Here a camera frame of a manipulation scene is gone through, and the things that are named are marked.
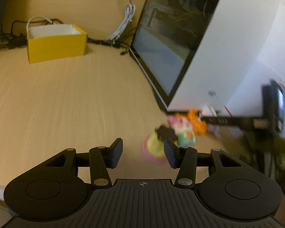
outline white cable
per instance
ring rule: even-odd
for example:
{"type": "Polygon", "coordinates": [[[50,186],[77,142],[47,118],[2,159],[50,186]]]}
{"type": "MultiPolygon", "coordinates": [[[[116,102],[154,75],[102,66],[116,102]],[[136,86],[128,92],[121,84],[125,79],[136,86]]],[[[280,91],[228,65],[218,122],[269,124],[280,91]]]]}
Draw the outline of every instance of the white cable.
{"type": "Polygon", "coordinates": [[[30,19],[28,20],[28,23],[26,24],[26,31],[27,31],[27,32],[28,32],[28,30],[29,30],[29,24],[30,24],[31,20],[32,20],[32,19],[35,19],[35,18],[42,18],[42,19],[47,20],[49,23],[53,24],[53,21],[51,21],[49,18],[44,17],[44,16],[42,16],[42,15],[35,15],[35,16],[33,16],[32,18],[30,18],[30,19]]]}
{"type": "Polygon", "coordinates": [[[129,0],[130,3],[126,6],[125,8],[125,18],[117,28],[117,30],[112,33],[109,37],[108,40],[113,41],[113,43],[119,39],[125,28],[127,27],[128,23],[132,21],[132,18],[135,14],[135,5],[132,4],[132,0],[129,0]]]}

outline black cable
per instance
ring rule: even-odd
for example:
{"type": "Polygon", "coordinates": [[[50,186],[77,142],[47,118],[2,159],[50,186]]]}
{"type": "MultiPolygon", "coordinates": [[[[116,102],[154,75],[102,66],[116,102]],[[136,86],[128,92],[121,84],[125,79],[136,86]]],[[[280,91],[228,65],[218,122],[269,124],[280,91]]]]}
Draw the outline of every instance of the black cable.
{"type": "Polygon", "coordinates": [[[7,47],[7,44],[8,44],[7,40],[9,39],[8,36],[10,36],[11,38],[11,35],[9,33],[3,33],[2,31],[0,32],[0,40],[1,40],[0,49],[7,47]]]}
{"type": "Polygon", "coordinates": [[[129,35],[125,35],[125,36],[121,37],[117,42],[120,42],[120,41],[123,42],[126,39],[128,39],[129,37],[134,36],[134,35],[135,35],[135,33],[131,33],[129,35]]]}
{"type": "Polygon", "coordinates": [[[129,31],[127,31],[127,33],[125,33],[124,35],[128,35],[128,34],[130,34],[133,30],[135,30],[136,29],[136,27],[133,27],[132,29],[130,29],[129,31]]]}
{"type": "Polygon", "coordinates": [[[101,40],[101,39],[92,39],[90,37],[87,37],[87,42],[95,45],[105,45],[105,46],[111,46],[114,48],[119,49],[120,46],[119,44],[114,44],[114,42],[106,41],[106,40],[101,40]]]}
{"type": "MultiPolygon", "coordinates": [[[[63,24],[63,22],[61,21],[61,20],[59,20],[59,19],[57,19],[57,18],[54,18],[54,19],[51,19],[51,21],[58,21],[60,24],[63,24]]],[[[14,21],[12,24],[11,24],[11,35],[13,35],[13,36],[15,36],[14,34],[13,34],[13,27],[14,27],[14,24],[15,23],[25,23],[25,24],[27,24],[27,22],[28,21],[14,21]]],[[[35,23],[43,23],[43,22],[46,22],[46,25],[49,23],[47,20],[41,20],[41,21],[31,21],[31,23],[33,23],[33,24],[35,24],[35,23]]]]}
{"type": "Polygon", "coordinates": [[[123,45],[126,45],[126,46],[128,46],[128,48],[131,48],[131,46],[130,45],[128,45],[127,43],[125,43],[125,42],[120,42],[121,44],[123,44],[123,45]]]}
{"type": "Polygon", "coordinates": [[[120,53],[120,55],[125,55],[125,54],[128,54],[129,53],[129,48],[127,48],[126,50],[122,51],[120,53]]]}

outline wooden desk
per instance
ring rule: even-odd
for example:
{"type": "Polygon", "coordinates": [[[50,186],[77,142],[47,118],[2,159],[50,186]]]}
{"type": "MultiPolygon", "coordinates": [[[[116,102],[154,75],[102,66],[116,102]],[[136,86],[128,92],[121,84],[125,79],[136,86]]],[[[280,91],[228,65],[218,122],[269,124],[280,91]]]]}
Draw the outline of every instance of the wooden desk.
{"type": "MultiPolygon", "coordinates": [[[[88,152],[124,141],[116,178],[172,178],[168,162],[142,154],[142,141],[166,123],[139,66],[120,50],[89,45],[81,57],[29,65],[27,49],[0,51],[0,187],[65,148],[88,152]]],[[[222,148],[212,136],[198,137],[200,152],[222,148]]],[[[197,181],[207,176],[198,170],[197,181]]],[[[90,181],[88,169],[79,177],[90,181]]]]}

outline yellow box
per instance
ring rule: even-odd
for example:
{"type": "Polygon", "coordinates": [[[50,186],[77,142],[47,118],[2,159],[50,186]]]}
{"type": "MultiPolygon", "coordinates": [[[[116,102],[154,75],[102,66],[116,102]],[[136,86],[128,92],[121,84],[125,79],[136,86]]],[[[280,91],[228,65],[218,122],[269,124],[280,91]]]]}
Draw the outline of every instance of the yellow box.
{"type": "Polygon", "coordinates": [[[27,27],[28,60],[38,63],[84,55],[87,33],[72,24],[27,27]]]}

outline toy figure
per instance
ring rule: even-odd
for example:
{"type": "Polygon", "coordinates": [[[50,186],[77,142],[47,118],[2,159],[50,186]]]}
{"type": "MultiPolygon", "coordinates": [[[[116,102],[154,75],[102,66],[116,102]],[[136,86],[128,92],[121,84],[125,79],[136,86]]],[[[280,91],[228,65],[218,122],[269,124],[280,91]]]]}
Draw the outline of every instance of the toy figure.
{"type": "Polygon", "coordinates": [[[143,151],[145,155],[156,162],[162,162],[166,160],[165,152],[163,150],[163,140],[169,137],[174,144],[177,143],[177,135],[173,128],[167,128],[164,125],[161,125],[158,129],[155,129],[154,132],[148,135],[143,143],[143,151]]]}
{"type": "Polygon", "coordinates": [[[202,135],[207,131],[207,124],[205,121],[201,121],[197,117],[197,113],[198,113],[197,109],[191,109],[187,114],[187,118],[193,124],[194,132],[197,135],[202,135]]]}
{"type": "Polygon", "coordinates": [[[180,146],[193,145],[196,142],[193,124],[185,116],[169,116],[168,120],[178,136],[180,146]]]}
{"type": "MultiPolygon", "coordinates": [[[[202,109],[201,115],[202,116],[217,116],[214,108],[213,107],[207,107],[207,106],[202,109]]],[[[216,138],[218,138],[218,139],[221,138],[218,125],[207,124],[207,130],[209,132],[212,132],[216,138]]]]}

